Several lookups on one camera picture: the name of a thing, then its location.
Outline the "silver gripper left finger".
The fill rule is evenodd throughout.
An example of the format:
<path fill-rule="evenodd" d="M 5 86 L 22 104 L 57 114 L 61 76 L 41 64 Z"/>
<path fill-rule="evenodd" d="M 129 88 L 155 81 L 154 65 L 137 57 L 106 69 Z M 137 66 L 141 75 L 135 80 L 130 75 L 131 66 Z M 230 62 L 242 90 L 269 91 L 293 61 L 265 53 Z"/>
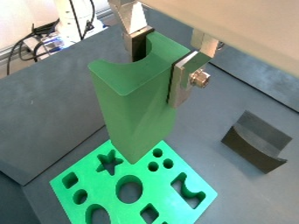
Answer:
<path fill-rule="evenodd" d="M 126 49 L 133 61 L 146 57 L 146 36 L 155 28 L 147 24 L 143 5 L 138 0 L 109 0 L 123 30 Z"/>

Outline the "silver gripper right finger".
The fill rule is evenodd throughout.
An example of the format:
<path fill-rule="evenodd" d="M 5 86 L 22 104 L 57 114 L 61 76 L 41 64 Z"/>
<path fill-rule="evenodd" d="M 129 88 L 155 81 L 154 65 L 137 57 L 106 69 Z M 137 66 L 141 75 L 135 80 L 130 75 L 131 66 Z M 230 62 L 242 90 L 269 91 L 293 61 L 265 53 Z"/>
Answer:
<path fill-rule="evenodd" d="M 219 41 L 206 32 L 194 29 L 191 45 L 197 51 L 189 52 L 173 65 L 173 80 L 169 94 L 169 104 L 178 108 L 189 99 L 193 87 L 205 88 L 210 75 L 203 71 L 219 49 Z"/>

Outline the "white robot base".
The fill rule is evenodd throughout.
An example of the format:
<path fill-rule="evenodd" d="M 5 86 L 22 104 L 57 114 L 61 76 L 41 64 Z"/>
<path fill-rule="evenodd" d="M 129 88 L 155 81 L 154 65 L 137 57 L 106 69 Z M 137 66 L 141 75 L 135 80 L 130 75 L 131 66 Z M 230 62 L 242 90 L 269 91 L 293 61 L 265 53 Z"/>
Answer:
<path fill-rule="evenodd" d="M 54 2 L 61 19 L 57 32 L 65 44 L 75 44 L 106 29 L 97 17 L 94 0 L 54 0 Z"/>

